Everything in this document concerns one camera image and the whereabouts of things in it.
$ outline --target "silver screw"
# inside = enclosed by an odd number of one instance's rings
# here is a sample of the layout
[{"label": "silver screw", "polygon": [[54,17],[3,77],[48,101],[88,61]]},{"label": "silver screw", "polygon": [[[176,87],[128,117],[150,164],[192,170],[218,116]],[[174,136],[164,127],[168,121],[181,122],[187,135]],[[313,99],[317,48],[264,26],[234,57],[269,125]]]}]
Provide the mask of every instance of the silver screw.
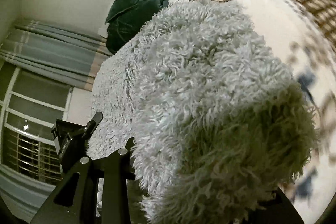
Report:
[{"label": "silver screw", "polygon": [[128,150],[126,149],[126,148],[120,148],[119,150],[118,150],[118,154],[119,155],[125,155],[125,154],[127,154],[128,153]]},{"label": "silver screw", "polygon": [[87,164],[90,161],[89,157],[82,157],[80,162],[81,164]]}]

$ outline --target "curtain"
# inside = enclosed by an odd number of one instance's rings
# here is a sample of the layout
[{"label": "curtain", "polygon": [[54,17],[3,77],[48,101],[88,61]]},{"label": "curtain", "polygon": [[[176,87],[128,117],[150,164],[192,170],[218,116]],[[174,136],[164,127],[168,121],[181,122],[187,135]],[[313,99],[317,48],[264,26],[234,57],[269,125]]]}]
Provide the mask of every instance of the curtain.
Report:
[{"label": "curtain", "polygon": [[20,20],[0,45],[0,58],[54,80],[92,90],[110,52],[106,39],[35,20]]}]

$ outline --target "window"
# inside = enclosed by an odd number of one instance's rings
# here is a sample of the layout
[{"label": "window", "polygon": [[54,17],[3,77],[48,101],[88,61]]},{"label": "window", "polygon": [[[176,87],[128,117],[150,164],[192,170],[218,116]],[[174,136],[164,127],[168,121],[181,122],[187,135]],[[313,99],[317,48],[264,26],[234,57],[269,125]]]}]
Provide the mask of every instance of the window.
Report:
[{"label": "window", "polygon": [[71,87],[7,62],[0,80],[0,162],[56,185],[62,178],[51,129],[67,119]]}]

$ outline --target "curtain fold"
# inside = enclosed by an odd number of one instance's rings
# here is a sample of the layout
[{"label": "curtain fold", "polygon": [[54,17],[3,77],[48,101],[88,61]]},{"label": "curtain fold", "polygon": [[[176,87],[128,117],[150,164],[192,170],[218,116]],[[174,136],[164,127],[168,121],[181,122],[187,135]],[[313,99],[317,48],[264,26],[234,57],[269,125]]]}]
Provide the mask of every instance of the curtain fold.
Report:
[{"label": "curtain fold", "polygon": [[105,38],[27,19],[16,22],[0,45],[6,62],[89,91],[110,55]]}]

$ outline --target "dark green pillow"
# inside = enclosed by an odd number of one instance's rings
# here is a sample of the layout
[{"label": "dark green pillow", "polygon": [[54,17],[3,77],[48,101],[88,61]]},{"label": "dark green pillow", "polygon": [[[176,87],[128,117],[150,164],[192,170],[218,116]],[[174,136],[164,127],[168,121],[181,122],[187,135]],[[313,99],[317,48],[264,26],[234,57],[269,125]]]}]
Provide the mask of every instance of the dark green pillow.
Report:
[{"label": "dark green pillow", "polygon": [[106,23],[110,24],[107,29],[108,50],[116,53],[153,15],[167,6],[168,0],[116,0],[106,18]]}]

